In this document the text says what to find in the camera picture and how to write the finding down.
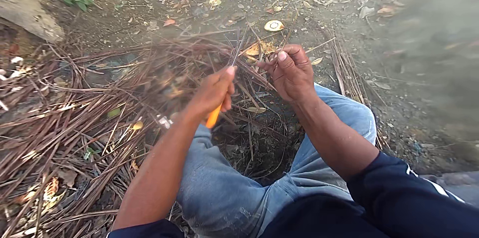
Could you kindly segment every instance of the hand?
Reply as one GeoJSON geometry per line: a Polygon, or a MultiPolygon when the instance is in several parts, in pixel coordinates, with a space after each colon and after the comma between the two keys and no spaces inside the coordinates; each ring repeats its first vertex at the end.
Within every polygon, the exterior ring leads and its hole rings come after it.
{"type": "Polygon", "coordinates": [[[272,76],[274,87],[284,100],[297,103],[316,97],[313,66],[301,45],[287,44],[272,57],[272,61],[258,62],[257,66],[272,76]]]}
{"type": "Polygon", "coordinates": [[[207,76],[189,102],[187,109],[192,111],[200,119],[216,109],[220,104],[221,111],[231,109],[231,94],[235,93],[233,79],[236,67],[224,68],[212,75],[207,76]]]}

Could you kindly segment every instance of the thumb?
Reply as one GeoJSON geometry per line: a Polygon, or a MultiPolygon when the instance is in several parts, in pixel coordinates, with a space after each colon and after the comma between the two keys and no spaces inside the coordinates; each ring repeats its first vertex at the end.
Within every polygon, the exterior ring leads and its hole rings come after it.
{"type": "Polygon", "coordinates": [[[236,71],[236,68],[233,66],[230,66],[219,77],[218,82],[215,84],[215,86],[219,89],[219,91],[223,92],[228,90],[228,86],[235,78],[235,71],[236,71]]]}
{"type": "Polygon", "coordinates": [[[287,76],[292,76],[296,73],[295,62],[285,51],[278,53],[278,65],[287,76]]]}

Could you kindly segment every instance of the forearm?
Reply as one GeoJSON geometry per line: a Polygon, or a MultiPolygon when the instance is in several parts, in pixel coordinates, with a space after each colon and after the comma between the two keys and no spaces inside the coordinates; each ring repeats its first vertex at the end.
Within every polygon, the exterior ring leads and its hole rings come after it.
{"type": "Polygon", "coordinates": [[[164,218],[176,199],[188,148],[201,119],[185,109],[153,147],[120,206],[113,229],[164,218]]]}
{"type": "Polygon", "coordinates": [[[344,124],[316,95],[293,108],[324,162],[344,180],[366,168],[379,150],[344,124]]]}

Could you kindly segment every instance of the orange knife handle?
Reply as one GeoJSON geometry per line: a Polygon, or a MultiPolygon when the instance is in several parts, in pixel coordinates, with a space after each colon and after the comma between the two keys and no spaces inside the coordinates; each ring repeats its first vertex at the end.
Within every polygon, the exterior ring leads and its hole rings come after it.
{"type": "Polygon", "coordinates": [[[218,106],[218,108],[216,108],[213,112],[209,114],[208,121],[207,121],[208,129],[211,129],[215,126],[216,120],[218,120],[219,111],[221,110],[221,105],[223,105],[223,103],[221,103],[218,106]]]}

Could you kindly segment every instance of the dark navy sleeve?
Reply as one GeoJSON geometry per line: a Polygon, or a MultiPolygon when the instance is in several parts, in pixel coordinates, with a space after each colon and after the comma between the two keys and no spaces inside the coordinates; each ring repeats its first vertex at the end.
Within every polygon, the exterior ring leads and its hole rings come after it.
{"type": "Polygon", "coordinates": [[[175,224],[161,219],[148,224],[114,230],[106,238],[184,238],[184,234],[175,224]]]}
{"type": "Polygon", "coordinates": [[[419,178],[399,158],[381,152],[347,184],[367,220],[390,237],[479,237],[479,209],[419,178]]]}

